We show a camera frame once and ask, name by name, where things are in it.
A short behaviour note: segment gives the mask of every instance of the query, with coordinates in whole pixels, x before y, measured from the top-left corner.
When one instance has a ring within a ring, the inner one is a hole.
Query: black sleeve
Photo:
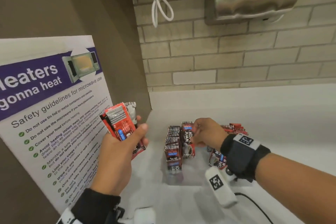
[[[120,203],[120,197],[85,189],[71,212],[83,224],[104,224],[109,212]]]

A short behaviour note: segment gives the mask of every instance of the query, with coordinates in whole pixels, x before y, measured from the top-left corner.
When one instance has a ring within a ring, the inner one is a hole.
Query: poster
[[[11,40],[8,50],[22,43]],[[107,132],[99,115],[112,102],[92,37],[60,42],[63,52],[46,42],[38,54],[28,42],[26,55],[0,63],[0,137],[62,213],[95,175]]]

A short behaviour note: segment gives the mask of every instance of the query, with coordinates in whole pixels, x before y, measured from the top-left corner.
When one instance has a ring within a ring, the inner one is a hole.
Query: white countertop
[[[336,175],[333,132],[336,104],[155,109],[147,121],[150,145],[132,161],[132,178],[121,195],[126,217],[132,218],[136,208],[152,206],[159,224],[269,223],[259,209],[244,197],[239,197],[239,204],[230,210],[220,208],[203,178],[208,167],[204,149],[196,152],[195,159],[184,162],[182,182],[178,181],[180,177],[176,177],[175,181],[167,179],[163,156],[167,127],[199,117],[211,117],[220,124],[242,123],[252,138],[260,140],[272,152]],[[274,223],[302,223],[256,182],[241,182],[233,190],[254,199]]]

